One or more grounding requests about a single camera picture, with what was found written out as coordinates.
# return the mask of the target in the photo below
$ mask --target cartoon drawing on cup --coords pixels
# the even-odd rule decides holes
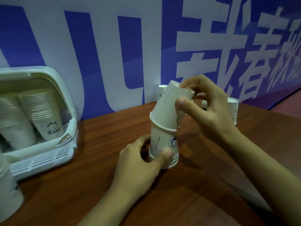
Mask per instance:
[[[236,115],[237,115],[237,109],[233,112],[233,113],[231,113],[231,118],[232,118],[232,120],[236,120]]]
[[[168,146],[171,148],[171,149],[174,149],[176,146],[177,146],[177,137],[173,137],[171,136],[168,140]]]
[[[177,118],[177,124],[180,124],[180,123],[182,122],[184,116],[185,116],[185,113],[182,113],[182,114],[180,114],[180,115],[178,116],[178,118]]]
[[[52,130],[57,129],[58,125],[57,125],[56,122],[53,122],[53,123],[49,122],[49,125],[47,125],[47,127],[48,127],[49,130],[52,131]]]

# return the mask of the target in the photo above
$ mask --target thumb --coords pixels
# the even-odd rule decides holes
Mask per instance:
[[[191,116],[199,124],[204,124],[207,120],[207,112],[187,98],[178,98],[175,101],[175,106],[183,110],[184,113]]]
[[[171,149],[165,149],[161,154],[151,163],[159,166],[159,170],[173,157],[173,151]]]

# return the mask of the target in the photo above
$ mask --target table surface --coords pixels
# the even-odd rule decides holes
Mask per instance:
[[[67,165],[21,182],[25,202],[2,225],[76,225],[109,189],[118,153],[149,134],[155,103],[79,122],[80,144]],[[301,177],[301,120],[239,105],[238,129]],[[262,198],[235,162],[185,116],[180,161],[161,171],[122,225],[265,225],[239,195]]]

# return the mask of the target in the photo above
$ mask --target person's right hand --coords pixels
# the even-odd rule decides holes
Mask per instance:
[[[206,100],[207,111],[187,98],[178,98],[175,106],[191,116],[200,126],[204,136],[218,145],[227,141],[237,129],[230,117],[227,94],[204,75],[193,76],[180,84],[195,91],[194,98]]]

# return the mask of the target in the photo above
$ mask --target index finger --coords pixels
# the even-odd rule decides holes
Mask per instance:
[[[139,137],[135,142],[132,143],[132,147],[137,149],[139,152],[141,151],[142,146],[149,141],[151,135],[145,135],[145,136],[141,136]]]
[[[217,87],[213,81],[203,74],[185,79],[184,82],[179,85],[179,87],[186,88],[190,85],[197,85],[198,91],[204,93],[208,93],[210,90],[212,90],[212,88]]]

